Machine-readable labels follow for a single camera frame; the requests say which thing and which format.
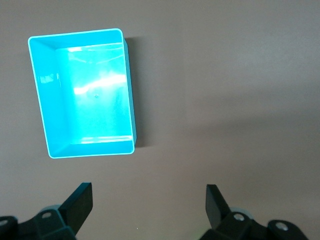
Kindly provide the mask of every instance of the metal screw head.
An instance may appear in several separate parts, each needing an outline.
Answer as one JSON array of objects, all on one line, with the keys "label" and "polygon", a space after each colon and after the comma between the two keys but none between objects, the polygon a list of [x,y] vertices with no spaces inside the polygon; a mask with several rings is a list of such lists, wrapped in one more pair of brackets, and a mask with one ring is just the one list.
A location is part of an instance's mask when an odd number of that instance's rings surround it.
[{"label": "metal screw head", "polygon": [[276,226],[278,229],[283,230],[283,231],[288,231],[288,229],[289,229],[287,225],[285,225],[283,222],[280,222],[280,221],[278,221],[278,222],[275,224],[275,226]]},{"label": "metal screw head", "polygon": [[0,221],[0,227],[6,225],[7,223],[8,223],[8,220],[6,220],[6,219]]},{"label": "metal screw head", "polygon": [[244,221],[245,220],[245,217],[242,216],[240,213],[236,213],[235,215],[233,215],[234,219],[235,220],[238,220],[238,221]]},{"label": "metal screw head", "polygon": [[52,215],[51,212],[46,212],[46,213],[42,214],[42,218],[47,219],[47,218],[50,218],[51,215]]}]

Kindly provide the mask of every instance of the screw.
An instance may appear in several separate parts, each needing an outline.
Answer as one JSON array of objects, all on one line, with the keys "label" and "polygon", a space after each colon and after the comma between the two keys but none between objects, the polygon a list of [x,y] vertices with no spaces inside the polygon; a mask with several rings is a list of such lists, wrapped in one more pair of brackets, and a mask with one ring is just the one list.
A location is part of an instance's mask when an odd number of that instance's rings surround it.
[{"label": "screw", "polygon": [[42,214],[42,218],[43,219],[47,219],[47,218],[50,218],[51,217],[51,212],[46,212],[44,214]]},{"label": "screw", "polygon": [[235,218],[235,220],[238,220],[241,222],[245,220],[245,217],[242,216],[240,213],[236,213],[235,215],[233,215],[233,217]]},{"label": "screw", "polygon": [[288,231],[288,229],[289,229],[287,225],[285,225],[283,222],[280,222],[280,221],[278,221],[278,222],[275,224],[275,226],[276,226],[278,229],[283,230],[283,231]]},{"label": "screw", "polygon": [[6,219],[0,221],[0,227],[6,225],[7,223],[8,223],[8,220],[6,220]]}]

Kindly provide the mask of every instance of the plastic tray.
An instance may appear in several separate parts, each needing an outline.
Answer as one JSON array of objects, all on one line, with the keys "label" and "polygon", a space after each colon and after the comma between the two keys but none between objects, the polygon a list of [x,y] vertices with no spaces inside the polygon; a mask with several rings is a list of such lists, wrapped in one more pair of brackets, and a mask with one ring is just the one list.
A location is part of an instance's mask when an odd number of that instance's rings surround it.
[{"label": "plastic tray", "polygon": [[133,153],[136,126],[122,31],[32,36],[28,45],[49,156]]}]

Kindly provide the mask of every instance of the grey table surface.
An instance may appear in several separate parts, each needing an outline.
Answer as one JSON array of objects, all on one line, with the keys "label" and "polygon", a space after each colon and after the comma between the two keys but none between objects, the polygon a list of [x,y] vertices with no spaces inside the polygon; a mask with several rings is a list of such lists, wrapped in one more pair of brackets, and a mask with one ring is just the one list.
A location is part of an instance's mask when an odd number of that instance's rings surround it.
[{"label": "grey table surface", "polygon": [[[79,240],[197,240],[206,184],[265,225],[320,237],[320,1],[0,0],[0,216],[92,182]],[[53,160],[28,38],[120,28],[132,155]]]}]

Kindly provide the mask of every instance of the cyan plastic bin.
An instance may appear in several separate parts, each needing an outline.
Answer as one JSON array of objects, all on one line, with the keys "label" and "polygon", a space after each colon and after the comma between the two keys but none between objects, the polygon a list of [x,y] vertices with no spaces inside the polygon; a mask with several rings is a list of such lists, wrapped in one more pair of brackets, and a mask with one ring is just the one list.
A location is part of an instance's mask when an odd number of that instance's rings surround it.
[{"label": "cyan plastic bin", "polygon": [[122,31],[32,36],[28,45],[49,156],[133,153],[136,125]]}]

